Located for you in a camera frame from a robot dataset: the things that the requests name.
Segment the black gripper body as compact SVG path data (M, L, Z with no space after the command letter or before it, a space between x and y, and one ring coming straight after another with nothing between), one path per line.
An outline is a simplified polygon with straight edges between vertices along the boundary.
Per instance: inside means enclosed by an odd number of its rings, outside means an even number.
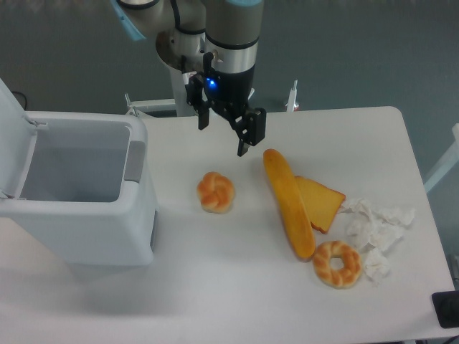
M186 102L195 112L198 105L208 102L209 111L213 110L222 116L237 132L239 109L250 107L248 97L255 68L251 67L244 72L226 73L213 68L212 63L215 60L214 53L204 54L203 70L191 76L185 85Z

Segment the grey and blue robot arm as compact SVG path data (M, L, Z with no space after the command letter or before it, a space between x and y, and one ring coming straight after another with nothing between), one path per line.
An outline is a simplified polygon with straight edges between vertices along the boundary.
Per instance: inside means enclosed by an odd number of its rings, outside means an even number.
M178 116L195 115L205 129L224 118L243 156L265 137L266 111L251 107L263 1L113 1L135 37L152 38L168 67Z

